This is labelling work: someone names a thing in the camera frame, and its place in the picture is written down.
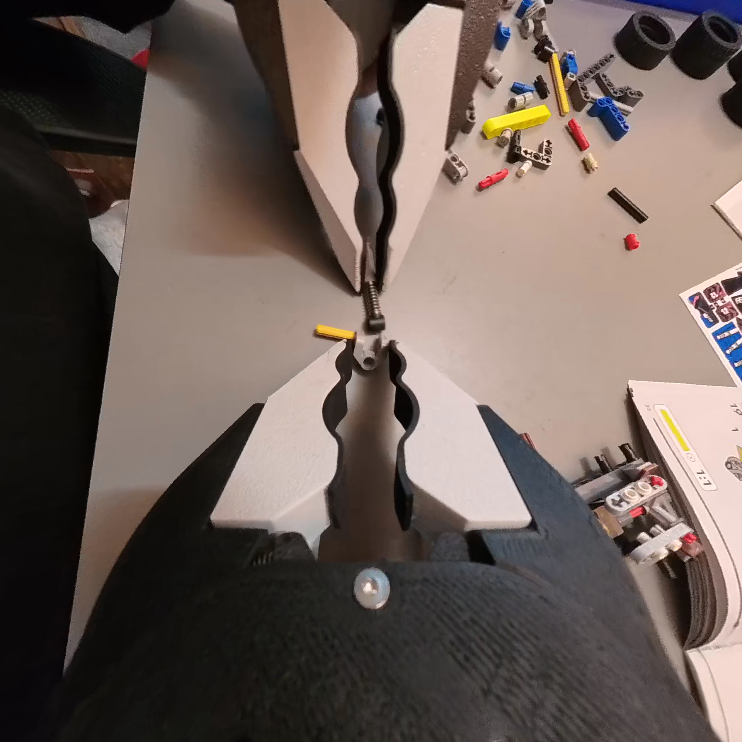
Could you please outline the lego sticker sheet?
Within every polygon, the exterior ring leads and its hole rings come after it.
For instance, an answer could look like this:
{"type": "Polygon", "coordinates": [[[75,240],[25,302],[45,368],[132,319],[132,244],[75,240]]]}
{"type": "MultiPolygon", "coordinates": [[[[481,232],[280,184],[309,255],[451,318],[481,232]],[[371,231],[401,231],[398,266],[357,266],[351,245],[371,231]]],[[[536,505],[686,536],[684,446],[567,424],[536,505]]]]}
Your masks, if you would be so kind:
{"type": "Polygon", "coordinates": [[[734,384],[741,387],[741,264],[679,297],[734,384]]]}

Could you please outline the grey lego connector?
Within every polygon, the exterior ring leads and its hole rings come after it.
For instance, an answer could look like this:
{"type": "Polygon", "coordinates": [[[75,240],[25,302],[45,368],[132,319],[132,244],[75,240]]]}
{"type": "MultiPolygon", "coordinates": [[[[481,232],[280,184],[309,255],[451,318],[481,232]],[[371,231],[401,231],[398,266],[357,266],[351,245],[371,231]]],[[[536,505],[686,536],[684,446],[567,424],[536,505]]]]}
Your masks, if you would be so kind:
{"type": "Polygon", "coordinates": [[[371,335],[364,332],[356,333],[353,357],[359,369],[365,373],[372,372],[383,359],[387,345],[388,340],[383,331],[371,335]]]}

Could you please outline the black chair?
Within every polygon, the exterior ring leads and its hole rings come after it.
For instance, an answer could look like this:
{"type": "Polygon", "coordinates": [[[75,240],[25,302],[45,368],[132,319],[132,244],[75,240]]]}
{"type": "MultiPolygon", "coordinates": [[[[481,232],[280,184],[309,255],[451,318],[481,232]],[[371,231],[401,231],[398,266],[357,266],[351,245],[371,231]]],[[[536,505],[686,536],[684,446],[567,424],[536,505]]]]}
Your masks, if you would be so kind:
{"type": "Polygon", "coordinates": [[[2,106],[52,150],[132,158],[145,71],[117,55],[56,56],[2,64],[2,106]]]}

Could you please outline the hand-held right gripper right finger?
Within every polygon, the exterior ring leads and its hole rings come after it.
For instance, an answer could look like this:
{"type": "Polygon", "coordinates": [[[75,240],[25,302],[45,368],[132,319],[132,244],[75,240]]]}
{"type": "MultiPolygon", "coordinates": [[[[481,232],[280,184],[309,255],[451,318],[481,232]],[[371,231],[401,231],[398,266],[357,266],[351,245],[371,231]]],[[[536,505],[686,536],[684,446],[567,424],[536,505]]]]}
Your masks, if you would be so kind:
{"type": "Polygon", "coordinates": [[[464,555],[484,536],[530,535],[533,515],[477,401],[407,344],[387,347],[395,449],[394,506],[414,558],[464,555]]]}

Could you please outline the grey lego chassis assembly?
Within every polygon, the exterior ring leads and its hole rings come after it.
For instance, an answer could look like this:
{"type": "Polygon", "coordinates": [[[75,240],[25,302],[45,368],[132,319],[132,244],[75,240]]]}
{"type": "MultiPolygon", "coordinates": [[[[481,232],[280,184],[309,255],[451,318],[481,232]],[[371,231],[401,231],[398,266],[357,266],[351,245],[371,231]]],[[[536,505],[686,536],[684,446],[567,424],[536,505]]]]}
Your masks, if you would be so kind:
{"type": "Polygon", "coordinates": [[[587,459],[572,482],[622,555],[637,566],[660,566],[675,578],[674,564],[698,561],[705,549],[698,534],[673,503],[659,466],[637,455],[629,443],[614,462],[603,450],[587,459]]]}

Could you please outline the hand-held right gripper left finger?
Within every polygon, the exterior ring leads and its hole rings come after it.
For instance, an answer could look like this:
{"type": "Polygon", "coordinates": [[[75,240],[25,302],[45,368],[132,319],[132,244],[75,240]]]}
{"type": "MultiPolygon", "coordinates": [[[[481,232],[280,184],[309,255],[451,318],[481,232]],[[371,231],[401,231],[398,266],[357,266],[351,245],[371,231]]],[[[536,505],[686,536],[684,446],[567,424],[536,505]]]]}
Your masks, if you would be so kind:
{"type": "Polygon", "coordinates": [[[352,343],[338,342],[268,397],[211,512],[215,528],[297,533],[318,555],[337,521],[353,366],[352,343]]]}

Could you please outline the person's dark clothing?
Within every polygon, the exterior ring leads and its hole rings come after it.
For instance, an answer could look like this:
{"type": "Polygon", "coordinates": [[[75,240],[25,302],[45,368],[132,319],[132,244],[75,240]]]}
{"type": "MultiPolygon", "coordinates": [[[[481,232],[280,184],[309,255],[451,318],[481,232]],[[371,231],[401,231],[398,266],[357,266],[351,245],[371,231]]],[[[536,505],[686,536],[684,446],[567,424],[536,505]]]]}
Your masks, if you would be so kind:
{"type": "Polygon", "coordinates": [[[118,277],[68,171],[1,116],[1,733],[61,679],[118,277]]]}

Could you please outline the white paper sheet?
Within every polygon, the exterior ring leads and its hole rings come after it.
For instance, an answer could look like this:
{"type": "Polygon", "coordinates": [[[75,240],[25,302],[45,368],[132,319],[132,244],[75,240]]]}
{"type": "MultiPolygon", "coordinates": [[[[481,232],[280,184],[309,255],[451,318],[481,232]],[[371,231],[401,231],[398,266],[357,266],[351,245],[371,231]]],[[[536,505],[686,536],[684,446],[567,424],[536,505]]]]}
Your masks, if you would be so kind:
{"type": "Polygon", "coordinates": [[[716,199],[712,208],[725,223],[741,238],[741,191],[742,182],[738,182],[724,195],[716,199]]]}

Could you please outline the pile of loose lego pieces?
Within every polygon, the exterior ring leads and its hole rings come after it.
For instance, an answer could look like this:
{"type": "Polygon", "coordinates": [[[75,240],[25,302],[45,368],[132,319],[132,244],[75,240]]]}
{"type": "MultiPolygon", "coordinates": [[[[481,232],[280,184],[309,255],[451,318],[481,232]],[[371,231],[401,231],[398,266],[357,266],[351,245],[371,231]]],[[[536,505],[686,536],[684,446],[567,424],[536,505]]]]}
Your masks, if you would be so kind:
{"type": "Polygon", "coordinates": [[[555,115],[563,122],[569,139],[581,155],[581,166],[590,174],[598,164],[590,153],[590,144],[577,116],[585,112],[597,117],[608,135],[619,140],[628,131],[628,117],[643,100],[644,93],[633,85],[617,85],[610,69],[617,53],[609,51],[591,64],[582,64],[574,48],[561,49],[549,26],[548,12],[552,2],[496,2],[497,22],[490,48],[478,68],[477,81],[495,92],[504,75],[497,68],[508,42],[517,33],[533,44],[531,55],[542,71],[532,82],[514,79],[507,86],[503,111],[478,123],[476,103],[465,108],[461,131],[469,134],[478,129],[479,137],[505,152],[507,166],[494,175],[483,177],[476,185],[483,191],[504,180],[508,172],[522,178],[532,169],[545,171],[553,163],[553,141],[545,136],[538,145],[522,143],[524,132],[538,129],[555,115]]]}

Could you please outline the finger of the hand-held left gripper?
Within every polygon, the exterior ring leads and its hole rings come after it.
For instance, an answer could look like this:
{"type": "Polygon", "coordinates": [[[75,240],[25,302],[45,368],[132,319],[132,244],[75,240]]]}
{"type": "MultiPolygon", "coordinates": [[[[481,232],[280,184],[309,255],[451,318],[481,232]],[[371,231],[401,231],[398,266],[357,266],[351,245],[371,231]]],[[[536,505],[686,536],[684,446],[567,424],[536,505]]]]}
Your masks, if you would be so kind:
{"type": "Polygon", "coordinates": [[[324,1],[279,1],[299,167],[329,246],[355,292],[364,240],[357,226],[357,172],[347,120],[360,81],[357,40],[324,1]]]}
{"type": "Polygon", "coordinates": [[[401,267],[444,164],[464,15],[464,3],[395,3],[379,53],[386,155],[375,245],[382,289],[401,267]]]}

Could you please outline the black lego spring shock absorber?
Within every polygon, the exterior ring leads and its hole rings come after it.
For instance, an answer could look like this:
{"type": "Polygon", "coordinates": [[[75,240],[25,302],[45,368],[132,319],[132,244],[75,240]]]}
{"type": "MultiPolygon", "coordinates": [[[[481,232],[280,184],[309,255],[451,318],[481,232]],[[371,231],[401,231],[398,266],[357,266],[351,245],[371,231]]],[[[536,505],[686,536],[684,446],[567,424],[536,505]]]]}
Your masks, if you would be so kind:
{"type": "Polygon", "coordinates": [[[375,281],[365,281],[362,285],[366,328],[368,333],[381,333],[386,329],[386,319],[381,310],[379,290],[375,281]]]}

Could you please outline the open lego instruction booklet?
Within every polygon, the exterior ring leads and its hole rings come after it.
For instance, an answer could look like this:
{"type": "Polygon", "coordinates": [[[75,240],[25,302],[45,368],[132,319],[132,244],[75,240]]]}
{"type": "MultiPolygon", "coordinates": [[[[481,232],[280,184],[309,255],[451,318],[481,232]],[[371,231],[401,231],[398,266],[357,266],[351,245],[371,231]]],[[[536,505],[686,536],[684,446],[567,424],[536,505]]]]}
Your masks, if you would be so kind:
{"type": "Polygon", "coordinates": [[[628,391],[645,450],[703,550],[686,563],[689,672],[716,735],[740,741],[740,389],[630,381],[628,391]]]}

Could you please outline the long black lego axle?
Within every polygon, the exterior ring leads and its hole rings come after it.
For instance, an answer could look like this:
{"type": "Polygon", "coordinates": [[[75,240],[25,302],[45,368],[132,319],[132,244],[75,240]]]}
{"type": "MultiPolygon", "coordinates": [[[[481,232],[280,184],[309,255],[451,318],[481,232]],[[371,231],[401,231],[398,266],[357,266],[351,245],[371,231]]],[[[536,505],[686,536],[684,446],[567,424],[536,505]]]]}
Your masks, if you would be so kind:
{"type": "Polygon", "coordinates": [[[643,224],[648,221],[648,214],[618,188],[610,189],[607,196],[635,222],[643,224]]]}

